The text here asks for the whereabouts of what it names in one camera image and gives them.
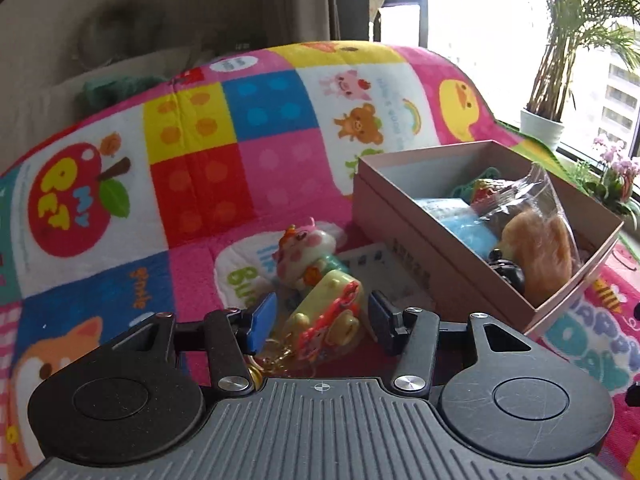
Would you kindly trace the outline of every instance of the palm plant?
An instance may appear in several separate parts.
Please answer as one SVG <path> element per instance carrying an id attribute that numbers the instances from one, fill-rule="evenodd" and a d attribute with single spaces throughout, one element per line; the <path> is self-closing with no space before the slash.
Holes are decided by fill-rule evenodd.
<path id="1" fill-rule="evenodd" d="M 635 33 L 640 0 L 547 0 L 551 22 L 527 111 L 560 122 L 579 48 L 608 47 L 633 70 L 640 65 Z"/>

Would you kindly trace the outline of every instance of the crosshair marking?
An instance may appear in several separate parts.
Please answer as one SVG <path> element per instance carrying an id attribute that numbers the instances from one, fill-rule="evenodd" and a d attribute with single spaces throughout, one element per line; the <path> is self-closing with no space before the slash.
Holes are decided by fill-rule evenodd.
<path id="1" fill-rule="evenodd" d="M 314 385 L 314 389 L 321 394 L 328 392 L 331 388 L 333 388 L 333 386 L 329 386 L 327 383 L 318 383 Z"/>

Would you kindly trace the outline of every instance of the building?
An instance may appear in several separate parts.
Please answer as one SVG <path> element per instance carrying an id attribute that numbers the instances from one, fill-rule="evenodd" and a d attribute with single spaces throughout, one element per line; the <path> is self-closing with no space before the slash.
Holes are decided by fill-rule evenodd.
<path id="1" fill-rule="evenodd" d="M 640 48 L 640 33 L 636 35 Z M 630 150 L 640 112 L 640 69 L 630 72 L 609 49 L 580 52 L 572 91 L 562 116 L 562 142 L 589 153 L 593 139 L 606 136 Z"/>

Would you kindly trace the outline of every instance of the curtain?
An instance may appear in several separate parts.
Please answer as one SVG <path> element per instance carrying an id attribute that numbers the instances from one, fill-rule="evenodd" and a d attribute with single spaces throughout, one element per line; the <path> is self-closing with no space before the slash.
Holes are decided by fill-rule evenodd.
<path id="1" fill-rule="evenodd" d="M 338 40 L 335 0 L 263 0 L 269 45 Z"/>

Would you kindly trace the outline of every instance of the cartoon bear print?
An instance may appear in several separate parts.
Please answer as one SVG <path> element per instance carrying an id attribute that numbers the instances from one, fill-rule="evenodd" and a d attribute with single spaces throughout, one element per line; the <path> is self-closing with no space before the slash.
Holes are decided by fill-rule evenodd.
<path id="1" fill-rule="evenodd" d="M 371 83 L 359 78 L 357 70 L 346 70 L 333 77 L 322 78 L 320 86 L 324 87 L 324 95 L 343 96 L 352 101 L 356 99 L 371 101 L 370 95 L 367 94 Z"/>
<path id="2" fill-rule="evenodd" d="M 380 133 L 382 121 L 375 116 L 375 106 L 365 103 L 361 107 L 351 110 L 349 115 L 343 114 L 341 119 L 334 119 L 334 123 L 341 126 L 338 137 L 358 139 L 363 144 L 382 144 L 385 137 Z"/>
<path id="3" fill-rule="evenodd" d="M 9 382 L 6 456 L 9 480 L 18 480 L 44 456 L 27 417 L 29 398 L 44 379 L 97 348 L 102 319 L 92 317 L 61 337 L 43 339 L 22 354 Z"/>

